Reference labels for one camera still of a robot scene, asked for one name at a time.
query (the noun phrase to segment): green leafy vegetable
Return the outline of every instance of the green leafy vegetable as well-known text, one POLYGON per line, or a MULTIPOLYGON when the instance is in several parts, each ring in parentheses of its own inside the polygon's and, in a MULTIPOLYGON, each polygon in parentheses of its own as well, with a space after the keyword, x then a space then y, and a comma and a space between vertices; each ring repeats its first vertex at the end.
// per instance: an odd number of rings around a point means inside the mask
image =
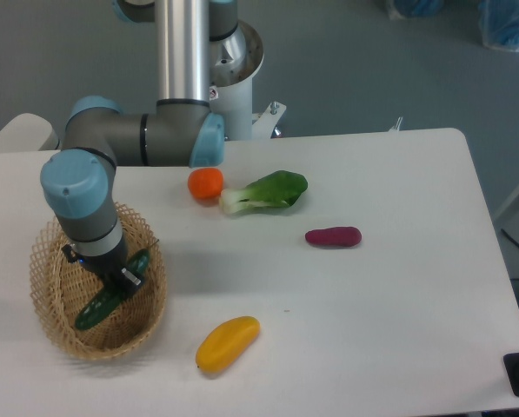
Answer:
POLYGON ((308 189, 301 174, 277 171, 252 182, 244 189, 224 189, 219 204, 226 214, 254 208, 287 208, 308 189))

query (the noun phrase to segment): gray floor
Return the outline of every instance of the gray floor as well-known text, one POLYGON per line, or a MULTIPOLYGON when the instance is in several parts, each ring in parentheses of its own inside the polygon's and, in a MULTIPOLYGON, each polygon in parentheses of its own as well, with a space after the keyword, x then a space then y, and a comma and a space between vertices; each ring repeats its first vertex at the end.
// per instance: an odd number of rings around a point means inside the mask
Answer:
MULTIPOLYGON (((266 52, 254 110, 288 105, 286 136, 383 131, 399 116, 405 129, 457 128, 494 211, 519 182, 519 54, 482 47, 476 3, 391 22, 383 0, 240 0, 266 52)), ((0 0, 0 129, 30 112, 61 135, 91 94, 152 112, 155 47, 153 25, 120 23, 110 2, 0 0)), ((507 226, 519 238, 519 218, 507 226)), ((519 276, 519 252, 502 248, 519 276)))

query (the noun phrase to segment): white table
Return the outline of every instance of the white table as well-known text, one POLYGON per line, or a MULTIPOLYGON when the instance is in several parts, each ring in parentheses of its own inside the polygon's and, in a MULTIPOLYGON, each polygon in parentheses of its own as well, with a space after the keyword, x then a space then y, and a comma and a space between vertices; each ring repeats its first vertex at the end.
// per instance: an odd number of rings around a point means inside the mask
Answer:
POLYGON ((57 149, 58 136, 49 122, 31 113, 14 117, 0 130, 0 154, 57 149))
POLYGON ((143 347, 110 363, 50 345, 29 298, 31 245, 52 213, 50 152, 0 155, 0 415, 415 416, 519 407, 502 356, 519 313, 463 135, 453 129, 232 142, 232 187, 276 169, 295 207, 235 219, 195 203, 186 168, 120 168, 114 197, 161 240, 169 293, 143 347), (357 248, 312 248, 351 225, 357 248), (194 363, 219 323, 262 333, 215 380, 194 363))

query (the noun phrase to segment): metal pipe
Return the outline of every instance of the metal pipe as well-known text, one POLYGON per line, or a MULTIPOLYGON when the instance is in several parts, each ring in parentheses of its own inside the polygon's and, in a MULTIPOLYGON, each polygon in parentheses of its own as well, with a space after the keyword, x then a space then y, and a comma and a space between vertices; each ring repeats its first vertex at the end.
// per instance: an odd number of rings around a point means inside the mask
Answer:
POLYGON ((160 100, 209 102, 209 2, 156 0, 160 100))

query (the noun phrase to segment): wicker basket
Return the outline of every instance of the wicker basket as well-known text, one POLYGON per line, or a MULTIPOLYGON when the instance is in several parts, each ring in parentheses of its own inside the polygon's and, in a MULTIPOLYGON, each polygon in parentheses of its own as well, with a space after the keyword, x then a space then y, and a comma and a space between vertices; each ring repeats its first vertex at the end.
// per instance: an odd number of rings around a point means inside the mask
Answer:
MULTIPOLYGON (((133 209, 116 205, 130 255, 148 248, 156 238, 133 209)), ((63 351, 85 360, 111 359, 136 349, 156 329, 166 301, 166 276, 158 245, 150 249, 147 282, 97 326, 79 331, 77 314, 103 287, 101 281, 62 253, 68 243, 55 219, 41 231, 30 264, 31 299, 50 341, 63 351)))

